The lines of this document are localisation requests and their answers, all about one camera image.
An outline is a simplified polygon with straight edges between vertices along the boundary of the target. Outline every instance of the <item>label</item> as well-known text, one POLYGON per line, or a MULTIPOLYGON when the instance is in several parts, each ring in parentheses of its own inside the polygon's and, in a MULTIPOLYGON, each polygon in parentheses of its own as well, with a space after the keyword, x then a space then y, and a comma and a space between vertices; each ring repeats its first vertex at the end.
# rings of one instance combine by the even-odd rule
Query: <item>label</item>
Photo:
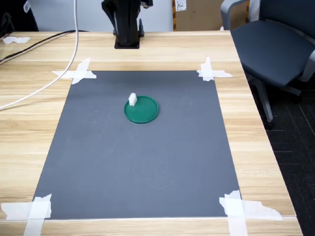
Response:
POLYGON ((24 6, 23 6, 24 12, 25 12, 25 13, 28 13, 28 11, 30 10, 30 8, 31 8, 30 1, 27 0, 27 1, 25 2, 24 6))
POLYGON ((175 0, 176 11, 186 11, 186 0, 175 0))

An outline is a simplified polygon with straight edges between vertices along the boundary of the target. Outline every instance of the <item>black carpet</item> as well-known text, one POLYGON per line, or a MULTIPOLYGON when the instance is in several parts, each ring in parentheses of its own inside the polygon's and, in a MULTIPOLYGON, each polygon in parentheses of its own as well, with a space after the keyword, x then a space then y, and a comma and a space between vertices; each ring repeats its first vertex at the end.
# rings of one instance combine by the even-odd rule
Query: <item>black carpet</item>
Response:
MULTIPOLYGON (((304 236, 315 236, 315 77, 309 82, 296 81, 302 91, 296 103, 291 94, 267 87, 275 126, 267 130, 271 146, 292 199, 304 236)), ((252 92, 265 123, 255 88, 252 92)))

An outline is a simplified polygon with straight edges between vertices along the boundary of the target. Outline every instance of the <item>chair seat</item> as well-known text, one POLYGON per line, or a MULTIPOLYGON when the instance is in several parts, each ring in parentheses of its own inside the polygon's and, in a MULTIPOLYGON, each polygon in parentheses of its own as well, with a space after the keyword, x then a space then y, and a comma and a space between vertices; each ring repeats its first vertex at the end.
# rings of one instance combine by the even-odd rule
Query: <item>chair seat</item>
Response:
POLYGON ((303 73, 315 45, 278 23, 254 21, 231 31, 246 72, 284 87, 303 73))

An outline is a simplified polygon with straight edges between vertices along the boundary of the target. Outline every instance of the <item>white block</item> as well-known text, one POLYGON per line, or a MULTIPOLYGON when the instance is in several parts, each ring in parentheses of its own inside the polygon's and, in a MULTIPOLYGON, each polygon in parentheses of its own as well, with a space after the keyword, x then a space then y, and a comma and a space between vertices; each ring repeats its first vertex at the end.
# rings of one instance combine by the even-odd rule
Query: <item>white block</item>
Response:
POLYGON ((132 92, 129 96, 129 105, 134 106, 136 105, 136 102, 137 102, 137 96, 134 92, 132 92))

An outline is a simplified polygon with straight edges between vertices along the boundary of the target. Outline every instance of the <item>green lid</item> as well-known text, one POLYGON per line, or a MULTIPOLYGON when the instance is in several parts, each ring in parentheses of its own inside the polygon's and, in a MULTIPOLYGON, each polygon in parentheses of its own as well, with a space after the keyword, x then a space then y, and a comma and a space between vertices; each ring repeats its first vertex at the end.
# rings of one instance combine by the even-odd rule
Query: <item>green lid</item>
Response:
POLYGON ((153 121, 158 115, 158 103, 147 96, 137 96, 135 106, 130 106, 129 101, 125 104, 127 119, 137 124, 153 121))

